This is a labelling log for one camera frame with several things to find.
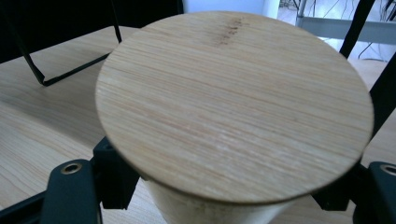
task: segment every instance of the bamboo lid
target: bamboo lid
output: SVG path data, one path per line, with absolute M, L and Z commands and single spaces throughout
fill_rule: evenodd
M 221 203 L 279 203 L 343 175 L 373 107 L 357 72 L 299 28 L 252 14 L 157 21 L 104 63 L 106 135 L 145 178 Z

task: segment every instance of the cylindrical container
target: cylindrical container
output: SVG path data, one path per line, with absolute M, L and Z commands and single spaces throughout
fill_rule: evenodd
M 265 224 L 293 204 L 247 205 L 216 203 L 191 197 L 145 181 L 155 204 L 169 224 Z
M 169 224 L 267 223 L 344 175 L 373 128 L 370 95 L 342 55 L 239 12 L 135 32 L 106 59 L 96 104 Z

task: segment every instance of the black cable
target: black cable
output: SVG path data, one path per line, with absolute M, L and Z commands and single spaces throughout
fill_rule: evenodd
M 335 5 L 337 5 L 337 3 L 338 3 L 339 1 L 340 1 L 340 0 L 337 0 L 337 1 L 334 3 L 334 5 L 332 5 L 332 7 L 329 9 L 329 11 L 327 11 L 326 14 L 324 14 L 323 18 L 325 18 L 325 17 L 327 16 L 327 14 L 329 14 L 329 12 L 335 7 Z
M 388 63 L 388 61 L 381 60 L 381 59 L 366 58 L 366 59 L 362 59 L 362 60 L 366 60 L 366 61 L 378 61 L 378 62 L 381 62 L 381 63 Z
M 387 19 L 387 14 L 388 14 L 387 6 L 384 5 L 382 6 L 382 11 L 381 11 L 381 21 L 385 21 Z
M 370 46 L 373 44 L 373 42 L 371 42 L 358 56 L 358 59 L 361 58 L 361 55 L 363 54 L 364 51 L 366 51 L 368 48 L 370 48 Z
M 382 7 L 382 0 L 381 0 L 381 3 L 379 4 L 379 20 L 380 20 L 380 21 L 383 21 L 383 18 L 384 18 L 384 10 L 385 10 L 385 8 Z
M 308 16 L 309 16 L 309 14 L 311 14 L 311 9 L 312 9 L 312 7 L 314 6 L 314 4 L 315 4 L 315 2 L 313 2 L 312 5 L 311 5 L 311 7 L 309 8 Z
M 352 0 L 352 10 L 350 11 L 349 16 L 347 17 L 349 20 L 350 20 L 350 17 L 352 16 L 353 10 L 355 10 L 355 5 L 353 4 L 353 1 L 355 1 L 355 0 Z
M 314 17 L 315 17 L 315 6 L 317 5 L 317 0 L 314 0 Z
M 347 10 L 347 0 L 346 0 L 346 6 L 344 7 L 343 14 L 341 14 L 341 19 L 343 19 L 343 16 L 344 16 L 344 13 L 346 12 L 346 10 Z
M 298 7 L 294 3 L 288 4 L 288 10 L 298 11 Z
M 296 0 L 293 0 L 293 2 L 294 2 L 294 5 L 297 7 L 297 11 L 300 10 L 300 6 L 297 5 Z

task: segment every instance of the black metal frame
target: black metal frame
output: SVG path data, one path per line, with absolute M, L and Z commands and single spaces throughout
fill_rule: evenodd
M 352 23 L 350 24 L 349 31 L 346 34 L 343 46 L 341 46 L 340 53 L 344 57 L 348 58 L 353 47 L 355 47 L 358 41 L 361 29 L 363 29 L 364 23 L 366 23 L 367 17 L 369 16 L 370 10 L 373 7 L 375 0 L 360 0 L 353 16 Z
M 121 34 L 120 34 L 120 27 L 119 27 L 119 23 L 117 20 L 117 15 L 116 15 L 116 11 L 114 8 L 114 3 L 113 0 L 108 0 L 109 1 L 109 8 L 110 8 L 110 14 L 111 14 L 111 18 L 113 20 L 113 25 L 114 25 L 114 29 L 115 29 L 115 33 L 116 33 L 116 37 L 119 41 L 119 43 L 122 41 L 121 38 Z M 24 44 L 22 37 L 19 35 L 19 32 L 17 31 L 17 28 L 13 25 L 13 23 L 11 22 L 11 19 L 8 17 L 7 12 L 5 10 L 5 8 L 3 7 L 2 2 L 0 1 L 0 14 L 3 15 L 6 23 L 7 23 L 7 27 L 8 30 L 10 31 L 10 33 L 12 34 L 16 45 L 18 46 L 18 49 L 21 52 L 21 55 L 23 56 L 23 58 L 26 60 L 26 62 L 29 64 L 30 68 L 32 69 L 33 73 L 35 74 L 35 78 L 37 79 L 37 81 L 45 86 L 48 87 L 62 79 L 65 79 L 67 77 L 70 77 L 72 75 L 74 75 L 75 73 L 91 66 L 94 65 L 96 63 L 101 62 L 102 60 L 104 60 L 105 58 L 107 58 L 108 54 L 105 54 L 95 60 L 92 60 L 88 63 L 85 63 L 69 72 L 66 72 L 65 74 L 62 74 L 60 76 L 51 78 L 49 80 L 45 80 L 45 76 L 43 75 L 43 73 L 35 66 L 35 63 L 33 62 L 31 56 L 30 56 L 30 52 L 29 50 L 26 48 L 26 45 Z

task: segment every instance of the white container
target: white container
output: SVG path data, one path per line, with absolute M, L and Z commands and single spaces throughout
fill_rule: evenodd
M 223 204 L 172 191 L 153 181 L 145 184 L 168 224 L 267 224 L 295 202 Z
M 183 0 L 184 12 L 240 11 L 276 19 L 280 0 Z

